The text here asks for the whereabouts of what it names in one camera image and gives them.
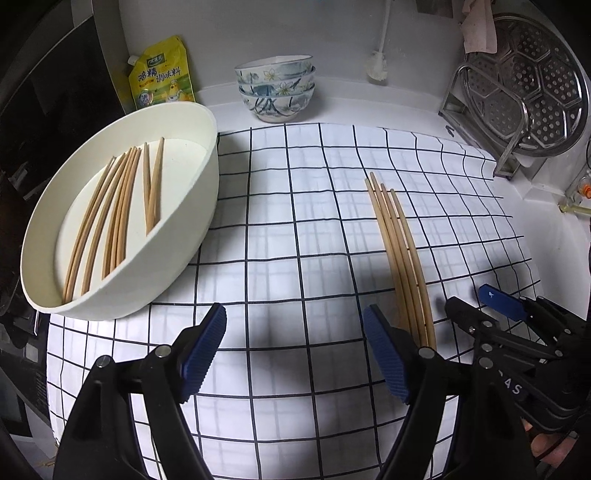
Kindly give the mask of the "right human hand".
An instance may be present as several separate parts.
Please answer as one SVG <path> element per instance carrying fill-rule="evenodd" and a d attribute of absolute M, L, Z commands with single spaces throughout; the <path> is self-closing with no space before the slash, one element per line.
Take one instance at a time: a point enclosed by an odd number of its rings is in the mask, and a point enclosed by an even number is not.
<path fill-rule="evenodd" d="M 590 432 L 574 438 L 566 433 L 539 433 L 527 420 L 522 423 L 531 440 L 539 479 L 590 478 Z"/>

